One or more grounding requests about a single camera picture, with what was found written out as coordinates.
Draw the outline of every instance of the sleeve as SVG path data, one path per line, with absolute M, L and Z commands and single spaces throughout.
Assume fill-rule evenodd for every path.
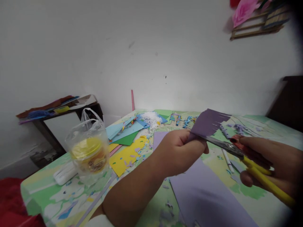
M 111 222 L 107 219 L 106 215 L 98 215 L 88 221 L 85 227 L 114 227 Z

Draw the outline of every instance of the brown cloth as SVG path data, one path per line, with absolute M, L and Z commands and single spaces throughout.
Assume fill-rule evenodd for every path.
M 54 101 L 54 102 L 52 102 L 52 103 L 50 103 L 50 104 L 48 104 L 46 106 L 36 107 L 36 108 L 31 108 L 30 110 L 26 110 L 23 113 L 20 113 L 20 114 L 16 115 L 16 117 L 18 117 L 18 118 L 25 118 L 32 111 L 35 111 L 35 110 L 47 110 L 47 109 L 50 109 L 50 108 L 58 107 L 62 103 L 66 102 L 67 100 L 72 99 L 72 98 L 74 98 L 74 96 L 66 96 L 66 97 L 58 99 L 58 100 L 56 100 L 56 101 Z

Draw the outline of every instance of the white wall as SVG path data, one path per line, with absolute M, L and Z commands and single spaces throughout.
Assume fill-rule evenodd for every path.
M 131 89 L 136 108 L 265 114 L 301 72 L 294 32 L 231 42 L 232 13 L 227 0 L 1 0 L 0 166 L 45 142 L 15 115 L 70 94 L 120 116 Z

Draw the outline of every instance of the yellow lid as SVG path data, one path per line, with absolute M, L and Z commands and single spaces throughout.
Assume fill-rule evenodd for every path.
M 76 159 L 85 159 L 98 151 L 101 145 L 102 142 L 99 138 L 87 138 L 73 147 L 72 154 Z

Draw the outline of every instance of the scissors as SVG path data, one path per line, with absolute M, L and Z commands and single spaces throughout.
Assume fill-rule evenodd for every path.
M 245 146 L 239 143 L 239 138 L 241 137 L 235 137 L 233 136 L 231 138 L 231 141 L 233 143 L 228 143 L 225 141 L 217 140 L 210 136 L 201 136 L 206 141 L 217 145 L 218 147 L 221 147 L 222 149 L 225 149 L 228 153 L 238 157 L 241 162 L 243 162 L 247 166 L 247 171 L 253 175 L 263 186 L 266 190 L 274 194 L 280 201 L 282 201 L 285 205 L 288 207 L 293 207 L 295 204 L 295 200 L 290 197 L 288 194 L 286 194 L 284 191 L 282 191 L 279 187 L 277 187 L 274 183 L 272 183 L 265 175 L 270 176 L 272 175 L 272 172 L 259 166 L 254 161 L 250 160 L 248 157 L 246 157 L 241 149 Z

